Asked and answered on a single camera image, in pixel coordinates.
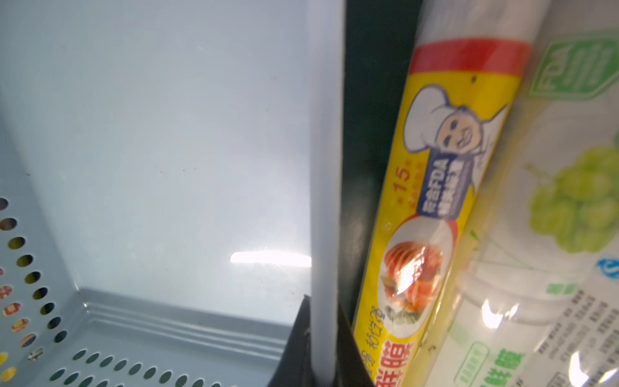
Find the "yellow wrap roll chef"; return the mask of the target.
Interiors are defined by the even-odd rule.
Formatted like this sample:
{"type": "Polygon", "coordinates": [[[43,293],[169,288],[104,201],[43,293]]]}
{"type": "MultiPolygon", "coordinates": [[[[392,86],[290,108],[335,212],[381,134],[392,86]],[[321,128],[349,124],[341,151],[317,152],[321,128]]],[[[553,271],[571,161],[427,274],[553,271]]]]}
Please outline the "yellow wrap roll chef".
{"type": "Polygon", "coordinates": [[[481,37],[414,50],[352,325],[375,386],[406,379],[530,52],[481,37]]]}

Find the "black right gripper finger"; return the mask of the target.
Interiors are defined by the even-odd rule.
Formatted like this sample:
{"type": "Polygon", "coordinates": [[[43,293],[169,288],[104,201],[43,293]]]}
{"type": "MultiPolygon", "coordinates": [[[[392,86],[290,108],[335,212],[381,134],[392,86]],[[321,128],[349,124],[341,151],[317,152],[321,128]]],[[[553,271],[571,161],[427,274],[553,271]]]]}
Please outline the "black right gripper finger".
{"type": "MultiPolygon", "coordinates": [[[[279,365],[269,387],[314,386],[310,364],[310,297],[304,296],[279,365]]],[[[338,310],[337,363],[334,386],[372,387],[345,310],[338,310]]]]}

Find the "blue plastic basket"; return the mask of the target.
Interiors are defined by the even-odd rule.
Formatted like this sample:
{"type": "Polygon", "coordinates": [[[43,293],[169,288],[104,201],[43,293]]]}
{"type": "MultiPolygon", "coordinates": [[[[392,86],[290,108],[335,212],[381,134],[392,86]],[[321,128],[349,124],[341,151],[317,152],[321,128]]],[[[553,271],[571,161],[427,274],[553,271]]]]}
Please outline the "blue plastic basket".
{"type": "Polygon", "coordinates": [[[345,13],[2,2],[2,385],[333,383],[345,13]]]}

